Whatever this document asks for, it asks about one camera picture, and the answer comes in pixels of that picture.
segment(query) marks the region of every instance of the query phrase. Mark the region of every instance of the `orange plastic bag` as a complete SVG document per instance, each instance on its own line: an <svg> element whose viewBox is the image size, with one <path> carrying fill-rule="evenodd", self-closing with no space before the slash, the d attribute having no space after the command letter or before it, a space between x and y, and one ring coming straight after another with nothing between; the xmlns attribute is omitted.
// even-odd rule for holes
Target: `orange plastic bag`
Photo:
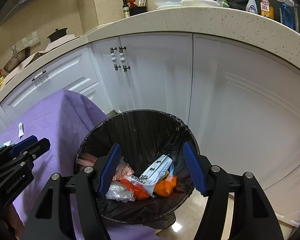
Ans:
<svg viewBox="0 0 300 240"><path fill-rule="evenodd" d="M129 191L134 192L134 187L133 187L132 182L128 181L127 179L121 179L120 183L122 185L125 185L128 188Z"/></svg>
<svg viewBox="0 0 300 240"><path fill-rule="evenodd" d="M154 191L161 197L167 197L173 192L173 189L176 187L176 185L176 176L167 177L166 179L159 181L155 185Z"/></svg>
<svg viewBox="0 0 300 240"><path fill-rule="evenodd" d="M133 187L134 187L134 195L137 200L146 199L150 196L149 193L144 189L142 185L136 184Z"/></svg>

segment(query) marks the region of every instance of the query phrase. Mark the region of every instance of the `blue bottle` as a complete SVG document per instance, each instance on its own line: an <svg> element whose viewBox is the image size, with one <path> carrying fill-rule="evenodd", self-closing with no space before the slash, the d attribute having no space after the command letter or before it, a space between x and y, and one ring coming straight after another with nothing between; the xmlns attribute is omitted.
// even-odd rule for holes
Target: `blue bottle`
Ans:
<svg viewBox="0 0 300 240"><path fill-rule="evenodd" d="M283 3L282 6L279 8L279 15L280 15L280 22L287 27L293 29L293 17L292 13L290 12L288 6Z"/></svg>

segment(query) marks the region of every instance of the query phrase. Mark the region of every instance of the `cooking pot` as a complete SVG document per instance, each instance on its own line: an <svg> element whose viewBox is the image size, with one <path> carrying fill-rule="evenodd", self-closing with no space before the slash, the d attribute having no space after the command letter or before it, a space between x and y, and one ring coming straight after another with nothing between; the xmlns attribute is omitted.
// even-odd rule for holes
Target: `cooking pot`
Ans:
<svg viewBox="0 0 300 240"><path fill-rule="evenodd" d="M64 28L64 29L56 29L56 31L53 34L50 34L47 39L50 39L51 42L56 41L57 39L62 38L63 36L67 35L67 29L68 28Z"/></svg>

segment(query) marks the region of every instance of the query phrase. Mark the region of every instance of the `cabinet handle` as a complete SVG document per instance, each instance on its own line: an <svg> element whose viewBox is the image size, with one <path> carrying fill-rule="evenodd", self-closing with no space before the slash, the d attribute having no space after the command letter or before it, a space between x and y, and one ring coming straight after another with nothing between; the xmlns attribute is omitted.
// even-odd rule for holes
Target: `cabinet handle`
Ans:
<svg viewBox="0 0 300 240"><path fill-rule="evenodd" d="M123 53L123 50L124 50L124 49L127 49L126 46L124 46L124 47L121 47L121 46L120 46L120 47L119 47L120 61L121 61L121 63L122 63L122 68L124 69L125 72L127 72L128 69L130 69L130 67L127 66L127 64L126 64L126 58L124 57L124 53Z"/></svg>
<svg viewBox="0 0 300 240"><path fill-rule="evenodd" d="M46 73L46 70L42 71L41 73L39 73L38 75L36 75L31 81L35 81L38 77L41 77L44 73Z"/></svg>
<svg viewBox="0 0 300 240"><path fill-rule="evenodd" d="M114 69L115 71L118 70L119 67L121 67L120 65L118 66L117 64L117 58L115 57L115 54L114 54L114 51L117 50L117 48L110 48L110 53L111 53L111 60L113 62L113 66L114 66Z"/></svg>

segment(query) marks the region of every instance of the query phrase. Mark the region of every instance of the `black pot lid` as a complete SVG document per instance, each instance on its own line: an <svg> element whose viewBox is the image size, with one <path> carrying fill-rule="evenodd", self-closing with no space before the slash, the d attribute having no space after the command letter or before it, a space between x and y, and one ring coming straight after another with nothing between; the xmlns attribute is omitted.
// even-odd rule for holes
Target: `black pot lid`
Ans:
<svg viewBox="0 0 300 240"><path fill-rule="evenodd" d="M56 28L56 31L54 32L54 33L52 33L52 34L50 34L47 38L49 38L50 36L52 36L53 34L55 34L55 33L58 33L58 32L61 32L61 31L66 31L68 28L63 28L63 29L58 29L58 28Z"/></svg>

